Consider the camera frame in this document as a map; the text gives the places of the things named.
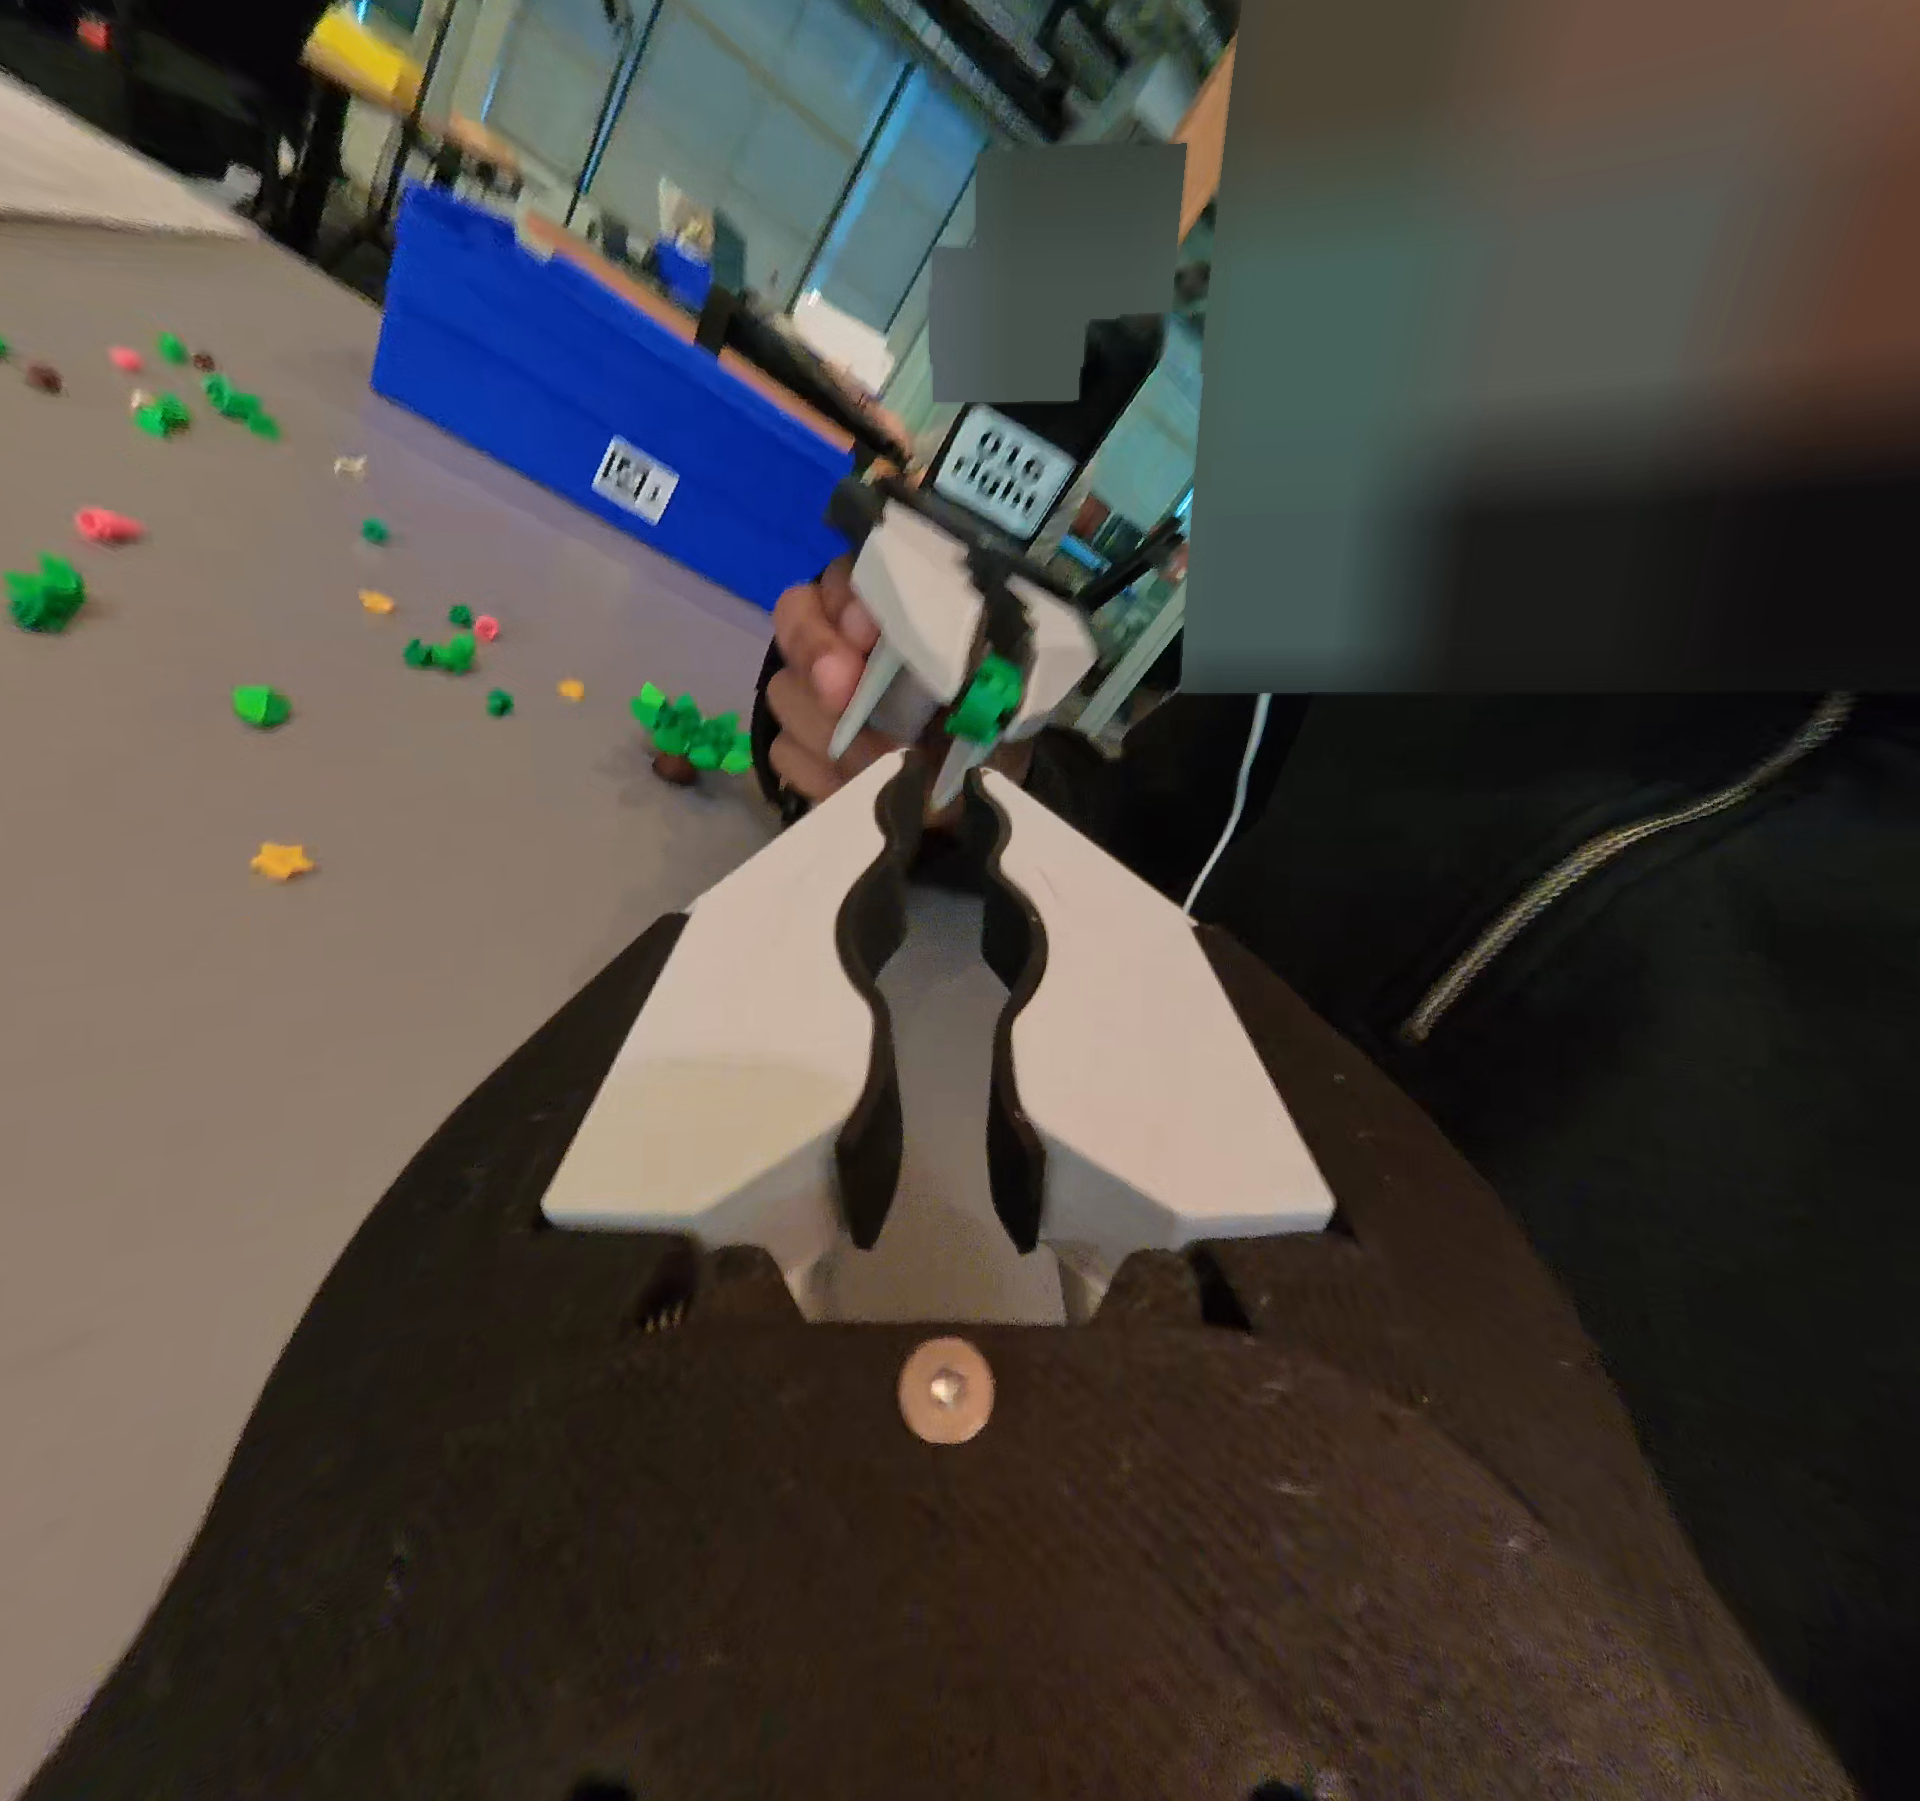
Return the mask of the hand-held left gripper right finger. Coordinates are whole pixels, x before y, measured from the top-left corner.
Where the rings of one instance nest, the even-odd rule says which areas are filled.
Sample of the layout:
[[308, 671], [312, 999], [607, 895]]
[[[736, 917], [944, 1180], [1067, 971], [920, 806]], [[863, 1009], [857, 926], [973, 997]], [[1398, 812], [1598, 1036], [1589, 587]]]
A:
[[1004, 991], [988, 1187], [1015, 1251], [1099, 1300], [1141, 1253], [1324, 1233], [1334, 1192], [1182, 910], [990, 769], [975, 856]]

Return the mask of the person's black jacket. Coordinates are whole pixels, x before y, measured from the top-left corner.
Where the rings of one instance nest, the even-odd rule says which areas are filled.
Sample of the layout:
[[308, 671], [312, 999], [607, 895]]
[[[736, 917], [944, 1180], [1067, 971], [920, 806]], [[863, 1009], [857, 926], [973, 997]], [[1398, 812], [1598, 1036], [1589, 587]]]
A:
[[1304, 701], [1196, 917], [1495, 1189], [1765, 1667], [1916, 1796], [1916, 696]]

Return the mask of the person's right hand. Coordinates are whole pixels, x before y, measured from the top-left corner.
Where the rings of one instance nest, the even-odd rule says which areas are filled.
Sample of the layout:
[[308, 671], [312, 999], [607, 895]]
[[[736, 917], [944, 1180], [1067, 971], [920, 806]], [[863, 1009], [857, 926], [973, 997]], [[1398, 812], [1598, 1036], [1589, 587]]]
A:
[[773, 611], [775, 663], [764, 688], [773, 716], [769, 761], [778, 785], [807, 806], [832, 798], [900, 746], [866, 724], [843, 749], [830, 747], [875, 648], [877, 626], [852, 591], [850, 558], [784, 590]]

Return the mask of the person's right forearm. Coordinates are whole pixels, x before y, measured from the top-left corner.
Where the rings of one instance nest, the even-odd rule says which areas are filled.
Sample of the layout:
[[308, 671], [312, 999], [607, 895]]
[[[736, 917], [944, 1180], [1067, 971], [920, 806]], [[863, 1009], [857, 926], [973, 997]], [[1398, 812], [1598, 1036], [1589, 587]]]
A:
[[1298, 736], [1298, 696], [1178, 692], [1115, 749], [1050, 726], [1021, 789], [1178, 905], [1195, 905], [1231, 843], [1252, 832]]

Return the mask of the green toy bush brown base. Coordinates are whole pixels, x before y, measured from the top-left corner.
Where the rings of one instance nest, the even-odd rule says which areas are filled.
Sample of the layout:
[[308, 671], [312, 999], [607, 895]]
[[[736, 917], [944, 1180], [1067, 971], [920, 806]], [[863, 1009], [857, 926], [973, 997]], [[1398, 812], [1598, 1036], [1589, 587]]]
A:
[[693, 696], [669, 696], [644, 684], [630, 701], [630, 714], [650, 746], [650, 769], [659, 782], [691, 787], [720, 775], [737, 778], [752, 769], [750, 726], [736, 712], [704, 712]]

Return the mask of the yellow storage tray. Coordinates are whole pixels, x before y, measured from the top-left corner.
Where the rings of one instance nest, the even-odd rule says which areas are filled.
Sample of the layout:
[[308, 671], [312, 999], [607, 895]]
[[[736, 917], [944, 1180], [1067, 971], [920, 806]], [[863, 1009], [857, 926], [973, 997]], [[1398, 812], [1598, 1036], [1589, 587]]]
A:
[[324, 12], [302, 44], [301, 63], [321, 80], [372, 106], [403, 113], [419, 91], [419, 63], [376, 33], [347, 4]]

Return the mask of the black office chair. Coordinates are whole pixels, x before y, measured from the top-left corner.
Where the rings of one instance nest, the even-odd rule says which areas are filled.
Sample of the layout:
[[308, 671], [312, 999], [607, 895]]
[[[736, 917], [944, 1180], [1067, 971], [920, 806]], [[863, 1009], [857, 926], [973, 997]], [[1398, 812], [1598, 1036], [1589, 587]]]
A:
[[316, 252], [341, 166], [347, 98], [320, 89], [304, 50], [338, 0], [125, 0], [112, 19], [131, 143], [181, 175], [259, 177], [253, 218]]

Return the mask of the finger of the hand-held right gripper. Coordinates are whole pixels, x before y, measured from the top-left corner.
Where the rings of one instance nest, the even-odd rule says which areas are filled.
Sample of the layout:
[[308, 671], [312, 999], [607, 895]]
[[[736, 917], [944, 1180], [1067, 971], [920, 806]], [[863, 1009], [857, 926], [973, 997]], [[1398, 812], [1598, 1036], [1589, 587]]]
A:
[[913, 743], [944, 716], [973, 679], [985, 616], [964, 546], [911, 509], [879, 509], [852, 562], [852, 595], [877, 643], [828, 738], [832, 763], [868, 729]]
[[962, 669], [957, 696], [987, 652], [1019, 663], [1024, 675], [1019, 714], [988, 752], [953, 746], [947, 739], [944, 758], [928, 792], [931, 806], [952, 806], [969, 771], [987, 764], [997, 749], [1033, 739], [1084, 679], [1094, 648], [1087, 615], [1067, 596], [1036, 584], [997, 584], [982, 611], [981, 650]]

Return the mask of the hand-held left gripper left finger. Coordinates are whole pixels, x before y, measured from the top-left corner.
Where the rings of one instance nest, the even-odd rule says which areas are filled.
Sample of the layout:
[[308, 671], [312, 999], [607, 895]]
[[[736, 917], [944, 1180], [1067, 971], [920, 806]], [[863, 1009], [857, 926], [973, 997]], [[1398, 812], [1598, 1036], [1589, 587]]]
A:
[[667, 956], [539, 1198], [546, 1226], [756, 1248], [795, 1303], [900, 1187], [900, 949], [925, 763], [897, 752], [669, 918]]

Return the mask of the green round plate nut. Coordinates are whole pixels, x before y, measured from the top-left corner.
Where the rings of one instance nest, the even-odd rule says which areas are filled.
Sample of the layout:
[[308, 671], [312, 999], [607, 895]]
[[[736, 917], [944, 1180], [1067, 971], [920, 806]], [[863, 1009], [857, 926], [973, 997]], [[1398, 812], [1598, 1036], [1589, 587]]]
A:
[[992, 749], [1019, 714], [1021, 688], [1019, 663], [998, 652], [982, 654], [966, 688], [947, 709], [947, 739], [953, 746]]

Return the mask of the blue plastic bin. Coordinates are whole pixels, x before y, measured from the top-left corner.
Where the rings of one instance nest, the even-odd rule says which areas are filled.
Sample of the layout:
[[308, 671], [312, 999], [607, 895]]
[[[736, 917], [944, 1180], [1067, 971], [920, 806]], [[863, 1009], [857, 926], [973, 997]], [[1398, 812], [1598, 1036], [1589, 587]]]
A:
[[404, 188], [372, 390], [761, 609], [847, 550], [850, 425], [541, 218]]

